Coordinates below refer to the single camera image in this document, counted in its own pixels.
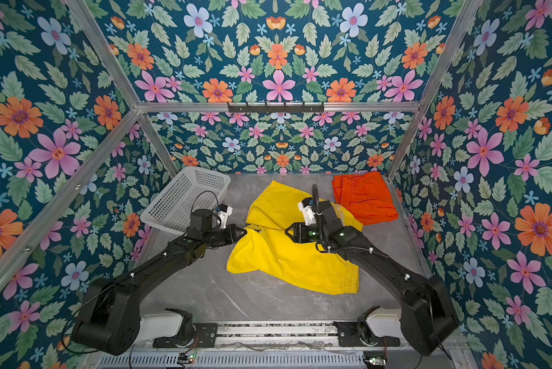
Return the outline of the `yellow shorts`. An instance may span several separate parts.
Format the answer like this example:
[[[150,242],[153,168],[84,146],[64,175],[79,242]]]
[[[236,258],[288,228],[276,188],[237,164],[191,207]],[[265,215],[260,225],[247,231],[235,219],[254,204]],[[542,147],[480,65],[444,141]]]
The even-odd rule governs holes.
[[[288,284],[328,295],[359,292],[359,267],[341,256],[322,254],[315,243],[296,244],[285,229],[304,217],[298,203],[309,194],[272,181],[251,204],[248,231],[233,249],[227,271],[264,272]]]

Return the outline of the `orange shorts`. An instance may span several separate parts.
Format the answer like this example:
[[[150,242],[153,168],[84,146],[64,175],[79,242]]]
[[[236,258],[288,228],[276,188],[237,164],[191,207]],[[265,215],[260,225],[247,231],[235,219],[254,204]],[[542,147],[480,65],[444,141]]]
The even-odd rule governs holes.
[[[335,201],[363,225],[398,219],[391,192],[379,172],[364,175],[337,175],[332,188]]]

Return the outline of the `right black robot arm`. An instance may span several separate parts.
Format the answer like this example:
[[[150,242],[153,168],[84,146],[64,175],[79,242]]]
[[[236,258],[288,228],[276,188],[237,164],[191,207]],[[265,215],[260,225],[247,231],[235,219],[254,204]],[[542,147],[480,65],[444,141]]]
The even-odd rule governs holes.
[[[385,287],[400,305],[400,332],[419,354],[431,355],[460,325],[448,289],[439,277],[425,278],[407,269],[356,228],[318,228],[299,222],[285,234],[294,243],[315,243],[319,252],[342,257]]]

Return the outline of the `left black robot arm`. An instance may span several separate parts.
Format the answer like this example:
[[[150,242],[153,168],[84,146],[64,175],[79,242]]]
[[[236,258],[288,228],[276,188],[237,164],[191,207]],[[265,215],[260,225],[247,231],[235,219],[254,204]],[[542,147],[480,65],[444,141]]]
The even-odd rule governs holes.
[[[147,295],[203,258],[207,249],[235,244],[247,233],[235,224],[206,232],[191,230],[130,272],[110,281],[94,281],[78,311],[71,341],[110,355],[125,353],[141,332],[140,304]]]

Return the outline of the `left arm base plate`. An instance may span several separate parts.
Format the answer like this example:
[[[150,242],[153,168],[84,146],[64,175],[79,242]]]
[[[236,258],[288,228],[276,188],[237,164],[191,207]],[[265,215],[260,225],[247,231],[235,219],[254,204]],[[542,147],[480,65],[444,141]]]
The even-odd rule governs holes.
[[[157,349],[193,349],[214,347],[219,325],[216,323],[187,323],[171,337],[156,338],[153,347]]]

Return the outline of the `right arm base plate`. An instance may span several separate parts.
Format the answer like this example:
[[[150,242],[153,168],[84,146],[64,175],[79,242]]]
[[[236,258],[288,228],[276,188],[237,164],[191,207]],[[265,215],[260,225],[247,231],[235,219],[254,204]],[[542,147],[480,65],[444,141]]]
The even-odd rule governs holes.
[[[400,347],[400,339],[375,336],[364,323],[335,321],[340,347]]]

